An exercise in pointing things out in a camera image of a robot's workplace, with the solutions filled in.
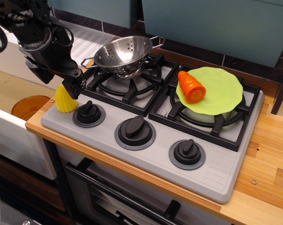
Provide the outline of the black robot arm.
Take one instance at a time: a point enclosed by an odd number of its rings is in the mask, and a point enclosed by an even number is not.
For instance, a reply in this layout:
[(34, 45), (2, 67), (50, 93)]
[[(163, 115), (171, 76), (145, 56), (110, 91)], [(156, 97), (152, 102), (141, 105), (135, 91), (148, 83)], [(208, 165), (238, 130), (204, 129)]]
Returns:
[(85, 89), (86, 79), (71, 58), (74, 35), (51, 15), (46, 0), (0, 0), (0, 53), (8, 44), (4, 31), (17, 38), (26, 65), (43, 83), (55, 75), (63, 78), (63, 86), (72, 99)]

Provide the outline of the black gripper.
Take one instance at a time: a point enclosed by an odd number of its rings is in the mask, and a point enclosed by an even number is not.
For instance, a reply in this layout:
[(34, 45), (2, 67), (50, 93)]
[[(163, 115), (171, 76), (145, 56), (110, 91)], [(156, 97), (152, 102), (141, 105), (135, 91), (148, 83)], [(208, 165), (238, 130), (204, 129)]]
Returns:
[(74, 36), (65, 25), (18, 26), (19, 49), (28, 58), (25, 64), (29, 70), (45, 84), (54, 74), (66, 78), (62, 85), (72, 99), (78, 99), (86, 88), (86, 79), (71, 58), (73, 41)]

